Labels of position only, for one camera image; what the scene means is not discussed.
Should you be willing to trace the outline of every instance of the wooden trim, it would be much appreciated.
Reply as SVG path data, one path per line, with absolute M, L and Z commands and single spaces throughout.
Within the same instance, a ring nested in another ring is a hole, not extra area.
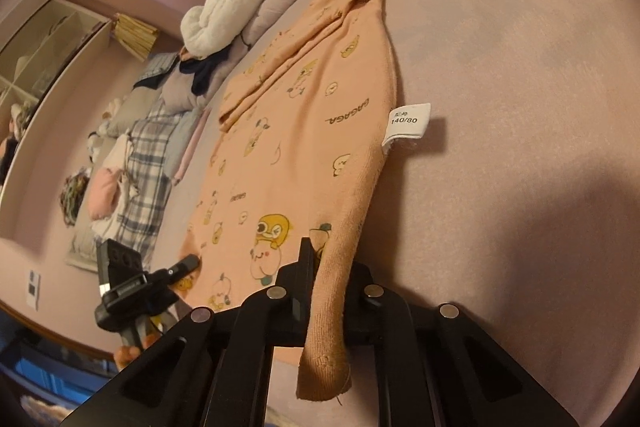
M 71 339 L 68 339 L 63 335 L 60 335 L 55 331 L 51 331 L 41 326 L 37 322 L 32 321 L 30 318 L 25 317 L 20 312 L 17 312 L 13 308 L 11 308 L 11 306 L 8 306 L 7 304 L 5 304 L 3 301 L 0 301 L 0 310 L 2 310 L 4 313 L 9 315 L 10 317 L 14 318 L 16 321 L 20 322 L 20 324 L 22 324 L 26 328 L 30 329 L 31 331 L 34 331 L 34 333 L 37 333 L 40 336 L 45 337 L 46 339 L 49 339 L 52 342 L 60 344 L 61 346 L 65 346 L 67 349 L 70 349 L 72 351 L 77 351 L 78 353 L 82 353 L 84 355 L 92 357 L 93 359 L 113 361 L 113 353 L 108 353 L 107 351 L 102 351 L 101 349 L 96 349 L 95 347 L 87 346 L 86 344 L 72 341 Z

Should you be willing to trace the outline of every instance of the plaid blanket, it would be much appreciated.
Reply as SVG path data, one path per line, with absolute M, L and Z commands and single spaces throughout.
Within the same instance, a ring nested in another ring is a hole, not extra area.
M 127 163 L 127 174 L 138 188 L 122 216 L 114 238 L 126 247 L 140 252 L 145 269 L 151 261 L 162 215 L 171 192 L 171 181 L 162 172 L 169 137 L 183 113 L 168 114 L 160 98 L 148 117 L 138 120 L 129 131 L 133 145 Z

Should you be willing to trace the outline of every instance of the mattress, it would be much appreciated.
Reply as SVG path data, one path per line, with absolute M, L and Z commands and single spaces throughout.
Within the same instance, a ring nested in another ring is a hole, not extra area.
M 387 0 L 386 24 L 398 104 L 432 117 L 391 150 L 358 259 L 409 301 L 467 309 L 582 427 L 602 425 L 640 366 L 640 0 Z M 217 138 L 210 118 L 154 267 L 175 261 Z M 279 362 L 270 405 L 302 427 L 376 426 L 370 352 L 353 356 L 342 406 L 296 400 Z

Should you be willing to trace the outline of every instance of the metal pin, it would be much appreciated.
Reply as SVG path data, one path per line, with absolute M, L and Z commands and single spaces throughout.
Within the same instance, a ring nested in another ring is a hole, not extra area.
M 383 290 L 382 286 L 379 286 L 377 284 L 369 284 L 367 286 L 364 286 L 364 295 L 366 295 L 367 297 L 382 297 L 382 294 L 385 291 Z
M 211 310 L 209 308 L 196 308 L 191 312 L 191 320 L 193 322 L 207 322 L 211 318 Z
M 448 319 L 455 319 L 458 315 L 460 315 L 460 310 L 453 304 L 443 304 L 442 306 L 440 306 L 440 315 Z
M 282 286 L 272 286 L 267 290 L 267 296 L 270 299 L 282 299 L 286 294 L 287 291 Z

